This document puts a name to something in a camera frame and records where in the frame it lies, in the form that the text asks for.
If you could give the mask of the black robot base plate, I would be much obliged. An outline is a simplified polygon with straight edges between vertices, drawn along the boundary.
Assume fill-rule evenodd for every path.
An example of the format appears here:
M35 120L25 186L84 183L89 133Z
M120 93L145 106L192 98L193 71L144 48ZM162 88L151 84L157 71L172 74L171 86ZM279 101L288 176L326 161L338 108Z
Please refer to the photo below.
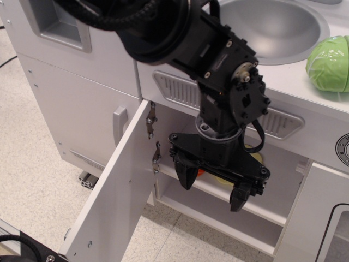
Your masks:
M1 255L1 261L68 261L62 255L49 249L42 243L20 231L19 235L1 235L1 242L16 242L20 244L19 255Z

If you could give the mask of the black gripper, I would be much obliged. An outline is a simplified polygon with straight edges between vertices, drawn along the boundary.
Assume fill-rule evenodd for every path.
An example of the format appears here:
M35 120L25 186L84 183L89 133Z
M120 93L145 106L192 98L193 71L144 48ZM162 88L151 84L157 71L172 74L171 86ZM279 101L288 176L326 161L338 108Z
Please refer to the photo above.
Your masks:
M230 195L230 211L238 212L250 195L263 194L270 171L250 153L240 138L230 141L207 140L198 134L172 133L169 136L170 156L181 186L189 190L202 169L225 180L234 182Z

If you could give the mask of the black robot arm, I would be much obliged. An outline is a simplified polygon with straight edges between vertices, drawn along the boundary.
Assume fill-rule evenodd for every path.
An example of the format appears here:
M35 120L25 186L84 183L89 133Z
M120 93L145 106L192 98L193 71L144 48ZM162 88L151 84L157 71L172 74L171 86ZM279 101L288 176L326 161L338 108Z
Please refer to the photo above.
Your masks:
M199 170L233 183L231 211L262 194L270 172L252 155L262 145L244 144L247 125L261 139L258 121L270 99L254 50L220 22L218 1L59 1L86 25L114 31L135 60L169 64L197 82L196 134L169 136L181 185L191 188Z

